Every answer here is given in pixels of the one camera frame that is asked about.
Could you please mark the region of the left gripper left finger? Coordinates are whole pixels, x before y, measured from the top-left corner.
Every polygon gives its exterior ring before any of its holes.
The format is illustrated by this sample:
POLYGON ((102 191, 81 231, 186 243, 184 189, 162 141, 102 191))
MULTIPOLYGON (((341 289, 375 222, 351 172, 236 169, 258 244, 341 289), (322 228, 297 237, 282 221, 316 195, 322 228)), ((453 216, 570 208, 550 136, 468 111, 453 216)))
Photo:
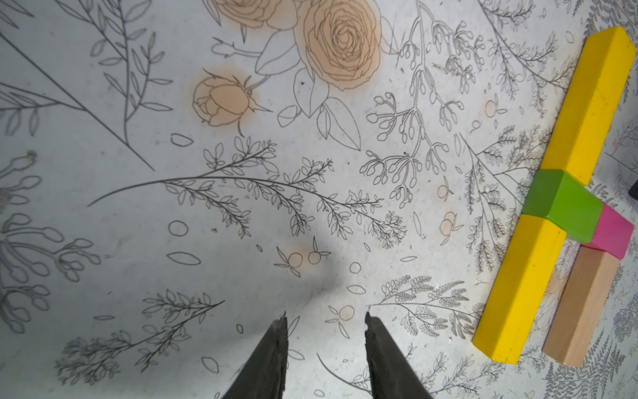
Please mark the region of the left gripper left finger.
POLYGON ((288 358, 288 322, 274 320, 223 398, 281 399, 288 358))

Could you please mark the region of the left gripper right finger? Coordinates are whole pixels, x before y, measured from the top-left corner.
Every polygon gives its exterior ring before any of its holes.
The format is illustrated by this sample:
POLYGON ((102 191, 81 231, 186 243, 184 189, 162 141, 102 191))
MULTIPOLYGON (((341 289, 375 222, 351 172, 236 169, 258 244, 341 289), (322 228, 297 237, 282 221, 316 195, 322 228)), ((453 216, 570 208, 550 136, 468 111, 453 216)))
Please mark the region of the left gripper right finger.
POLYGON ((432 399, 383 322, 369 313, 365 322, 372 397, 432 399))

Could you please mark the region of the yellow building block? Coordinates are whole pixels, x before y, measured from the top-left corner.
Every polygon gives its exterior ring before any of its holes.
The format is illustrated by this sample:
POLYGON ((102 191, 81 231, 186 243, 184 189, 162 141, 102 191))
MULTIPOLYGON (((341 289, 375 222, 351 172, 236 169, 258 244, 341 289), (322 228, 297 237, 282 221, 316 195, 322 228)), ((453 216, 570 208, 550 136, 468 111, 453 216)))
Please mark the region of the yellow building block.
POLYGON ((566 171, 587 186, 636 59, 622 27, 590 36, 565 96, 541 168, 566 171))
POLYGON ((519 219, 473 338, 491 360, 518 363, 566 237, 547 219, 519 219))

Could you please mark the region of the natural wood building block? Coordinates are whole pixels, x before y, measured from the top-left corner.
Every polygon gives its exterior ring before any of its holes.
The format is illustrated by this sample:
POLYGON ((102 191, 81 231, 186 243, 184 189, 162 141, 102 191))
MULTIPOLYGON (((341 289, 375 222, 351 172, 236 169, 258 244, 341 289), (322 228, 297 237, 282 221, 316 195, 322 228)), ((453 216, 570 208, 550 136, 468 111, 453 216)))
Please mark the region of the natural wood building block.
POLYGON ((543 353, 563 366, 583 366, 619 264, 608 252, 579 249, 543 353))

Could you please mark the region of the green building block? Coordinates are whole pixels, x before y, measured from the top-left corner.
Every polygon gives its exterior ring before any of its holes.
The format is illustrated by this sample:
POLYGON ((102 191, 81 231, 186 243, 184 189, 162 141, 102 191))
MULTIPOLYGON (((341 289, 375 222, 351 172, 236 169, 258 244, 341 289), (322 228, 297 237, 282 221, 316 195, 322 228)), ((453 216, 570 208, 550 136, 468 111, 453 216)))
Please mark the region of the green building block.
POLYGON ((523 205, 523 214, 548 219, 568 239, 592 241, 604 204, 566 171, 539 170, 523 205))

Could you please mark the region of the magenta building block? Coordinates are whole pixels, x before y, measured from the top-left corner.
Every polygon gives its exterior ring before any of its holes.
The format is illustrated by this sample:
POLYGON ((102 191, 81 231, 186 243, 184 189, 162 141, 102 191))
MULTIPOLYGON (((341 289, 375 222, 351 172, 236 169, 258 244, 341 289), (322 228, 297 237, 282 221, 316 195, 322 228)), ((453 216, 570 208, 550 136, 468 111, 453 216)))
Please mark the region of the magenta building block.
POLYGON ((585 246, 605 251, 615 258, 623 260, 633 232, 634 224, 609 205, 604 204, 593 238, 585 246))

